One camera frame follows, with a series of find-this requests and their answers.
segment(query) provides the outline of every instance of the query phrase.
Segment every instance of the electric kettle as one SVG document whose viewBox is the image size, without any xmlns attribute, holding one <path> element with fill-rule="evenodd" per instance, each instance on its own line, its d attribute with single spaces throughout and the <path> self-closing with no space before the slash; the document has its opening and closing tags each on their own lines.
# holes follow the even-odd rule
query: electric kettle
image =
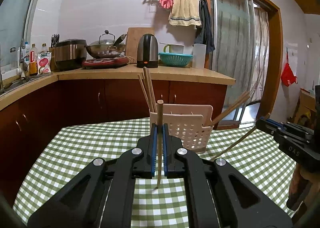
<svg viewBox="0 0 320 228">
<path fill-rule="evenodd" d="M 140 38 L 137 53 L 137 67 L 158 67 L 158 41 L 152 34 L 144 34 Z"/>
</svg>

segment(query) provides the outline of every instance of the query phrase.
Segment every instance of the window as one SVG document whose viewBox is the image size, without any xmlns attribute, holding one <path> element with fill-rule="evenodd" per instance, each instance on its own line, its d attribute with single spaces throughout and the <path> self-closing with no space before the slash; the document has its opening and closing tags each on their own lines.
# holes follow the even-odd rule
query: window
<svg viewBox="0 0 320 228">
<path fill-rule="evenodd" d="M 28 22 L 37 0 L 4 0 L 0 6 L 0 68 L 3 79 L 16 75 L 18 48 L 22 38 L 28 41 Z"/>
</svg>

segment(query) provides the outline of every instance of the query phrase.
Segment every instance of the white plastic basket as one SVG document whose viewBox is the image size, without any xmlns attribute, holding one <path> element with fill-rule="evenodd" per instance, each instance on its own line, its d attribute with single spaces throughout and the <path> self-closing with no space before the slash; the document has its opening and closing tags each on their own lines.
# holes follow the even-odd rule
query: white plastic basket
<svg viewBox="0 0 320 228">
<path fill-rule="evenodd" d="M 164 104 L 163 123 L 169 135 L 181 139 L 183 147 L 196 153 L 204 152 L 213 126 L 211 105 Z M 150 127 L 156 123 L 157 113 L 150 112 Z"/>
</svg>

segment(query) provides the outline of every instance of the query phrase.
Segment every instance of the red bag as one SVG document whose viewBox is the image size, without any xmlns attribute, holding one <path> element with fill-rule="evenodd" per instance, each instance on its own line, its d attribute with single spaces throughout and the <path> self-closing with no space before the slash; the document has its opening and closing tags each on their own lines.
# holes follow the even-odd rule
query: red bag
<svg viewBox="0 0 320 228">
<path fill-rule="evenodd" d="M 287 50 L 287 62 L 281 74 L 281 81 L 285 86 L 290 86 L 294 82 L 298 84 L 298 78 L 293 75 L 293 72 L 289 65 L 288 50 Z"/>
</svg>

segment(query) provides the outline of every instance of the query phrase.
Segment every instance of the cutting board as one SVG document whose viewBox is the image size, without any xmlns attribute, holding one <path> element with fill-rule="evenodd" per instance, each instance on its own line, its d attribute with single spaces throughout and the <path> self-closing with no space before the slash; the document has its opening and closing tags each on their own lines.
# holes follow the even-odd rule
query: cutting board
<svg viewBox="0 0 320 228">
<path fill-rule="evenodd" d="M 140 38 L 144 34 L 155 35 L 155 29 L 153 27 L 129 27 L 128 28 L 125 55 L 133 57 L 134 63 L 137 62 L 138 43 L 140 41 Z"/>
</svg>

